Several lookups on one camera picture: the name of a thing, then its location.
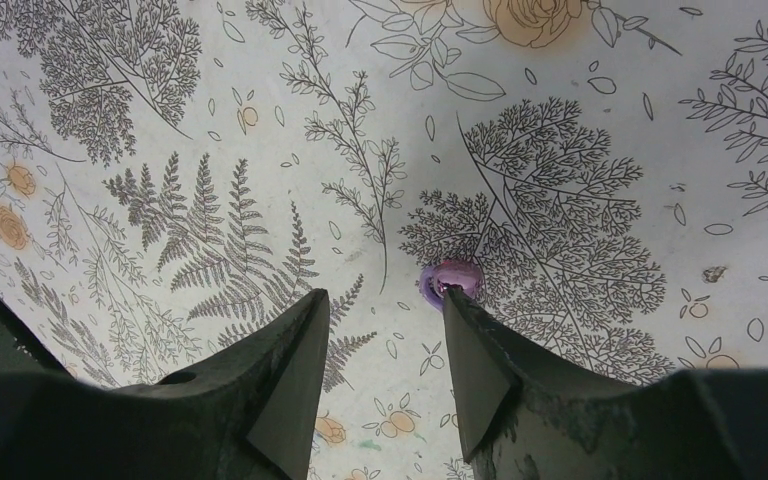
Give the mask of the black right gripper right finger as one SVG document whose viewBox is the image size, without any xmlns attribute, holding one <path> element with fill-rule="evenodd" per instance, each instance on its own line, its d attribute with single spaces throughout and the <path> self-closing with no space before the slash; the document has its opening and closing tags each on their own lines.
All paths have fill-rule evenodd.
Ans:
<svg viewBox="0 0 768 480">
<path fill-rule="evenodd" d="M 462 456 L 478 479 L 768 479 L 768 369 L 596 374 L 461 290 L 443 319 Z"/>
</svg>

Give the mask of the purple translucent earbuds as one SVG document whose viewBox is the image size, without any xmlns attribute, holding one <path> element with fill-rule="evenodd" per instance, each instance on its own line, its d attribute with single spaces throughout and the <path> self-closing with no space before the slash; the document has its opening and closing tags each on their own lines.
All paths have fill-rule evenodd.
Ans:
<svg viewBox="0 0 768 480">
<path fill-rule="evenodd" d="M 483 280 L 483 271 L 478 265 L 463 260 L 446 260 L 422 270 L 419 292 L 432 307 L 443 312 L 448 289 L 456 287 L 469 298 L 475 299 Z"/>
</svg>

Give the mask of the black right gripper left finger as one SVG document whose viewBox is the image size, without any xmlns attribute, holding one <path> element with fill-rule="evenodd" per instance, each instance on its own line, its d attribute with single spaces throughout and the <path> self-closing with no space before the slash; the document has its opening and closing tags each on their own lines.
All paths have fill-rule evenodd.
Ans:
<svg viewBox="0 0 768 480">
<path fill-rule="evenodd" d="M 315 289 L 153 385 L 0 373 L 0 479 L 303 479 L 329 325 Z"/>
</svg>

